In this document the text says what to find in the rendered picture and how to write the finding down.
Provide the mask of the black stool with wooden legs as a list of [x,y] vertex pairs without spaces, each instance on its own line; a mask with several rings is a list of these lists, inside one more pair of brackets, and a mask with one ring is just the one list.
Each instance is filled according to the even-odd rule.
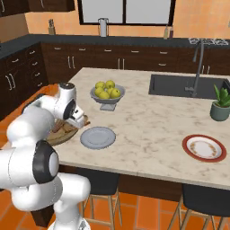
[[[111,230],[115,230],[115,212],[119,211],[119,223],[122,224],[122,215],[119,201],[119,174],[115,172],[103,172],[92,169],[77,168],[76,173],[89,179],[91,183],[91,192],[86,201],[80,204],[81,214],[87,205],[90,205],[90,217],[87,218],[89,223],[109,226]],[[94,218],[93,200],[105,199],[108,201],[110,212],[110,221],[100,221]]]
[[202,230],[212,221],[213,230],[224,230],[230,217],[230,190],[183,184],[182,194],[167,230],[172,230],[176,217],[180,230],[185,230],[191,215],[204,217]]

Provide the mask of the short dark base cupboard run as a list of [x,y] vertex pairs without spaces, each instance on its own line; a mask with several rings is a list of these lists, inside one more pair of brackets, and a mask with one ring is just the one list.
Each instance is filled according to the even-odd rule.
[[48,84],[39,43],[0,59],[0,120]]

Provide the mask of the hob with grey grates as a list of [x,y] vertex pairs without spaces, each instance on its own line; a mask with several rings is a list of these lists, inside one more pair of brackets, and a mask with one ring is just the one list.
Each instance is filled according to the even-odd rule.
[[[189,38],[189,42],[192,45],[198,44],[201,39],[198,38]],[[203,39],[204,45],[214,45],[214,46],[229,46],[230,41],[224,39]]]

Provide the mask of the grey tap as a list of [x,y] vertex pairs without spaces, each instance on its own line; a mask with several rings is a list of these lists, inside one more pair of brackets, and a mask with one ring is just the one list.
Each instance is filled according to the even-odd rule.
[[199,83],[199,75],[200,75],[200,70],[202,66],[202,61],[203,61],[203,56],[204,56],[204,41],[203,39],[200,39],[199,42],[196,45],[196,49],[194,52],[194,57],[192,61],[195,63],[197,60],[197,55],[199,55],[199,64],[198,64],[198,69],[197,73],[194,79],[194,84],[192,87],[185,87],[184,90],[186,92],[190,92],[191,97],[195,97],[197,95],[197,89],[198,89],[198,83]]

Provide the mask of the red-rimmed white plate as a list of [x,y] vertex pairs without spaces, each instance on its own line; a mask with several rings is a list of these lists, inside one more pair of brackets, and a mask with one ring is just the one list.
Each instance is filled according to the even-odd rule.
[[188,135],[181,144],[189,156],[201,162],[218,163],[226,158],[224,145],[210,136]]

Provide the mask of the brown sausage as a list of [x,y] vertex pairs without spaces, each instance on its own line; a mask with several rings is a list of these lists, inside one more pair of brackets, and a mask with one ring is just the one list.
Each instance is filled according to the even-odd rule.
[[52,132],[53,133],[58,132],[63,127],[64,124],[65,124],[65,122],[62,119],[57,119],[55,122],[55,126],[52,129]]

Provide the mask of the long dark base cupboard run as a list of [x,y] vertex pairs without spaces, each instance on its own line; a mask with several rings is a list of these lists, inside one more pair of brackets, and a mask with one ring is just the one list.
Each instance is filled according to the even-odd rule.
[[43,43],[48,80],[67,82],[84,67],[230,75],[230,49]]

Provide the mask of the tan bread bun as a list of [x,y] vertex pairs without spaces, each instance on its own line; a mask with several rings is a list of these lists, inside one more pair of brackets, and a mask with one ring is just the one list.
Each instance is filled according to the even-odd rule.
[[68,123],[65,123],[61,128],[60,130],[63,132],[63,133],[70,133],[71,131],[73,130],[77,130],[76,127],[68,124]]

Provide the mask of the grey plate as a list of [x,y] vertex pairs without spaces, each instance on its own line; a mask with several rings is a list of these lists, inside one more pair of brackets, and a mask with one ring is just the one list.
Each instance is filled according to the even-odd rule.
[[93,127],[85,130],[80,136],[81,143],[94,150],[99,150],[112,145],[116,140],[116,134],[106,127]]

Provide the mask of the grey fruit bowl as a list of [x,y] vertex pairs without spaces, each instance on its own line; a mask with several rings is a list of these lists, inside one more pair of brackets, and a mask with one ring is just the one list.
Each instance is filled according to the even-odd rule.
[[101,111],[114,111],[117,103],[124,96],[125,88],[121,85],[118,85],[118,84],[116,84],[115,87],[120,90],[120,97],[115,98],[115,99],[101,99],[95,95],[95,93],[94,93],[95,88],[93,87],[91,89],[90,95],[96,102],[101,104],[101,108],[100,108]]

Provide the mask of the dark wall cupboards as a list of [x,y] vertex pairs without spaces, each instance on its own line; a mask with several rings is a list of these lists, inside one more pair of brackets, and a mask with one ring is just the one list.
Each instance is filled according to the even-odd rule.
[[75,0],[0,0],[0,17],[29,12],[71,12]]

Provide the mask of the grey-green plant pot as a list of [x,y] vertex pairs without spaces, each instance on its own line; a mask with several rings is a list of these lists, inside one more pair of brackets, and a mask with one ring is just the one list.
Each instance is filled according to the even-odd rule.
[[229,118],[230,107],[220,107],[216,102],[212,102],[210,117],[215,121],[225,121]]

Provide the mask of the dark sink basin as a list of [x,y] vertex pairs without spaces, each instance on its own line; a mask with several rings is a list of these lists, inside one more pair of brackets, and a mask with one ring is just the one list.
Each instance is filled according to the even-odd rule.
[[[191,97],[191,92],[185,90],[186,87],[194,85],[194,76],[185,75],[151,75],[149,93],[152,95]],[[216,93],[214,86],[218,90],[225,88],[230,94],[230,81],[226,78],[201,77],[198,83],[196,97],[199,99],[215,100]]]

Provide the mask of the wooden knife block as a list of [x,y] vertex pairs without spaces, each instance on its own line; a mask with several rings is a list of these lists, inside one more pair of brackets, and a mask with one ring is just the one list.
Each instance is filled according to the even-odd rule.
[[56,35],[53,19],[49,19],[49,35]]

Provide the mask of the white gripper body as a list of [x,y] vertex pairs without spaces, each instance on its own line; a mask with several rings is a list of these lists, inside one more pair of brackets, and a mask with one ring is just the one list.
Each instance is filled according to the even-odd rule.
[[76,108],[73,115],[66,120],[66,122],[75,128],[82,128],[84,126],[84,112],[80,108]]

